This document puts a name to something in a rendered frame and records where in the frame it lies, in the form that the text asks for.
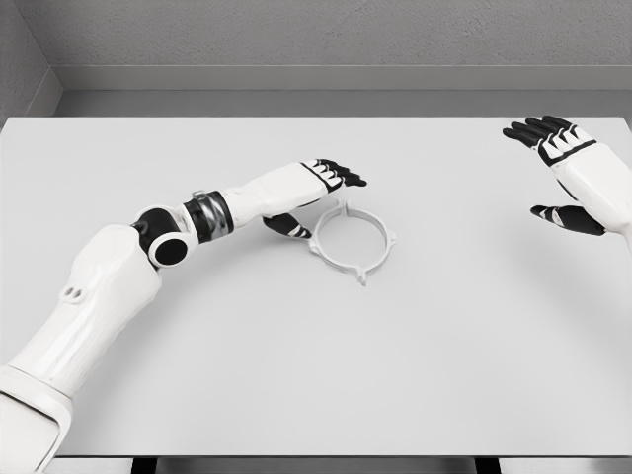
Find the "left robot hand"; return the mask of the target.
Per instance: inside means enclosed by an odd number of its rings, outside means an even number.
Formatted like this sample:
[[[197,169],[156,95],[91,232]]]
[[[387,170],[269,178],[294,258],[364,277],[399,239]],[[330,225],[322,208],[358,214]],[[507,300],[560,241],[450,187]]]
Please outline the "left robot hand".
[[[291,163],[256,180],[263,200],[264,224],[283,236],[310,239],[312,234],[290,213],[341,187],[365,187],[367,182],[349,168],[328,159]]]

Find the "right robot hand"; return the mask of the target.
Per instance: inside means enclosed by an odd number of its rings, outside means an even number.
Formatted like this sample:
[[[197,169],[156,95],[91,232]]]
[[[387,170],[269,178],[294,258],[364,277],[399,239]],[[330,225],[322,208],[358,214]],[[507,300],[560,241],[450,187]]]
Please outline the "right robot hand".
[[[503,135],[534,151],[577,202],[537,205],[532,214],[574,232],[617,233],[632,247],[632,169],[609,146],[552,116],[514,121]]]

